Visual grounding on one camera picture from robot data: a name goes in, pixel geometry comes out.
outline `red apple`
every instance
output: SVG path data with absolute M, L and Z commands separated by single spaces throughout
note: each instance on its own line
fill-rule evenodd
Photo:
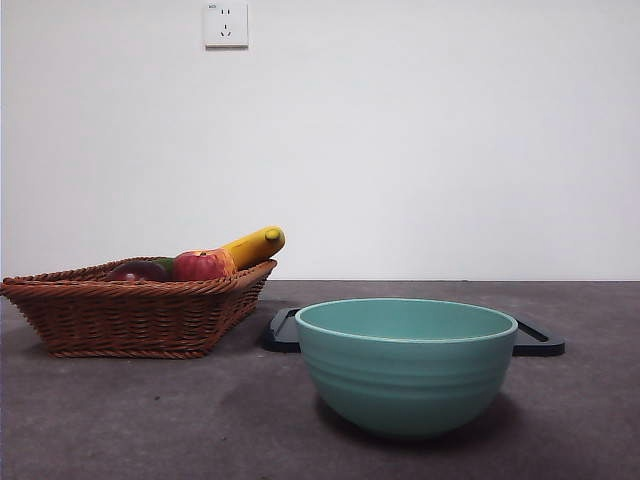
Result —
M 148 260 L 131 260 L 111 270 L 105 280 L 108 282 L 117 280 L 168 282 L 171 277 L 162 265 Z
M 237 271 L 233 258 L 222 248 L 190 250 L 181 253 L 173 261 L 173 279 L 178 282 L 213 280 Z

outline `wicker basket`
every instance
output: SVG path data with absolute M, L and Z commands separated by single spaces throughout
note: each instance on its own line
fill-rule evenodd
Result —
M 267 260 L 207 281 L 104 281 L 121 263 L 154 258 L 5 278 L 0 294 L 56 357 L 197 358 L 255 309 L 277 265 Z

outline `ridged bowl exterior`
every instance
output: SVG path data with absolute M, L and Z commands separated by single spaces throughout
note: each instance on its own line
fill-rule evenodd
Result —
M 503 383 L 517 329 L 477 340 L 393 341 L 309 328 L 300 313 L 302 354 L 322 399 L 393 437 L 437 436 L 482 413 Z

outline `basket rim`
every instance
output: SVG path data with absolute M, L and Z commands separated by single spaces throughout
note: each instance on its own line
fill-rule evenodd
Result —
M 37 289 L 39 293 L 45 291 L 62 293 L 77 291 L 78 293 L 110 293 L 110 294 L 126 294 L 126 293 L 212 293 L 212 292 L 225 292 L 227 290 L 236 288 L 241 284 L 251 282 L 252 279 L 268 275 L 277 265 L 277 261 L 270 258 L 263 262 L 254 265 L 253 267 L 239 270 L 233 275 L 226 277 L 220 277 L 213 280 L 193 280 L 185 282 L 155 282 L 151 280 L 138 280 L 138 281 L 104 281 L 104 280 L 42 280 L 40 278 L 46 278 L 48 276 L 71 276 L 79 273 L 90 273 L 92 271 L 100 271 L 111 266 L 115 266 L 119 263 L 131 261 L 131 260 L 151 260 L 159 258 L 153 257 L 131 257 L 122 260 L 116 260 L 113 262 L 103 263 L 91 267 L 77 268 L 73 270 L 65 270 L 60 272 L 42 273 L 38 275 L 18 276 L 18 277 L 6 277 L 3 279 L 0 285 L 0 295 L 10 296 L 11 291 L 14 289 Z

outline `concrete floor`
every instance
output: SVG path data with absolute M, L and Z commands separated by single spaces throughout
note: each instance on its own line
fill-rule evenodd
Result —
M 478 419 L 430 441 L 371 437 L 320 400 L 300 354 L 261 348 L 281 308 L 400 296 L 523 315 L 566 339 L 514 357 Z M 269 281 L 196 360 L 56 359 L 2 317 L 2 479 L 636 479 L 640 283 Z

